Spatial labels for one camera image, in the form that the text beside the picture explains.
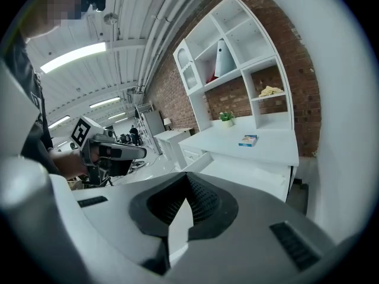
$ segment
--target small plant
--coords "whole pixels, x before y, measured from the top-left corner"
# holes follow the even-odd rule
[[[221,120],[221,121],[228,121],[228,120],[230,120],[230,119],[233,119],[235,116],[233,115],[233,113],[232,112],[221,112],[220,113],[220,116],[219,116],[219,119]]]

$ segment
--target book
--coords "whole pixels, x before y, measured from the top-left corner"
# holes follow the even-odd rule
[[[258,139],[257,135],[245,135],[244,138],[238,143],[239,146],[253,147]]]

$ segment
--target potted plant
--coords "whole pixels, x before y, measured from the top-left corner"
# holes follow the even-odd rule
[[[228,128],[228,127],[233,126],[232,119],[234,117],[235,116],[233,116],[233,113],[231,113],[231,112],[221,112],[220,116],[219,116],[219,119],[221,120],[221,123],[222,123],[223,127],[224,128]]]

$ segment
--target white pot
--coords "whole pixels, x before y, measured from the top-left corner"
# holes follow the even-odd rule
[[[223,128],[229,128],[233,126],[233,121],[232,120],[227,120],[227,121],[221,121]]]

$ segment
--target black shirt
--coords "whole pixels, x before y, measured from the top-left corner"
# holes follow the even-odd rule
[[[138,131],[135,127],[133,127],[130,131],[129,131],[131,134],[135,134],[135,135],[138,135]]]
[[[59,175],[58,168],[48,153],[53,148],[53,142],[47,127],[40,78],[31,65],[26,53],[25,42],[19,32],[16,33],[12,44],[5,52],[4,59],[16,81],[40,111],[25,141],[21,154],[26,158],[41,163],[49,173]]]

